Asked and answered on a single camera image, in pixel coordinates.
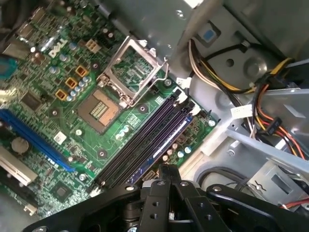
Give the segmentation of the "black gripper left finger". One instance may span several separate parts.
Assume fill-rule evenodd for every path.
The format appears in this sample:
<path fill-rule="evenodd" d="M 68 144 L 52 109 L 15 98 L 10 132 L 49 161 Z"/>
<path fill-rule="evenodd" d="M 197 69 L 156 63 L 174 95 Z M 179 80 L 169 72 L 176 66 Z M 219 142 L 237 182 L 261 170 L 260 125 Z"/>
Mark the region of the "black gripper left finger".
<path fill-rule="evenodd" d="M 123 184 L 52 216 L 25 232 L 165 232 L 169 223 L 170 165 L 159 166 L 149 187 Z"/>

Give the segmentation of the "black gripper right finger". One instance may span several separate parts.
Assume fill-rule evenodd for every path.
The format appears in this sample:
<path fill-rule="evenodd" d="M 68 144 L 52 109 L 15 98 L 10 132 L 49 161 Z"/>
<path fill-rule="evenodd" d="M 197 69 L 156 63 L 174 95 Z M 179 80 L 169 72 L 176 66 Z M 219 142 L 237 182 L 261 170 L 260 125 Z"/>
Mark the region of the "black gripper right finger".
<path fill-rule="evenodd" d="M 182 184 L 176 165 L 170 178 L 197 232 L 299 232 L 301 216 L 246 193 L 212 185 L 205 193 Z"/>

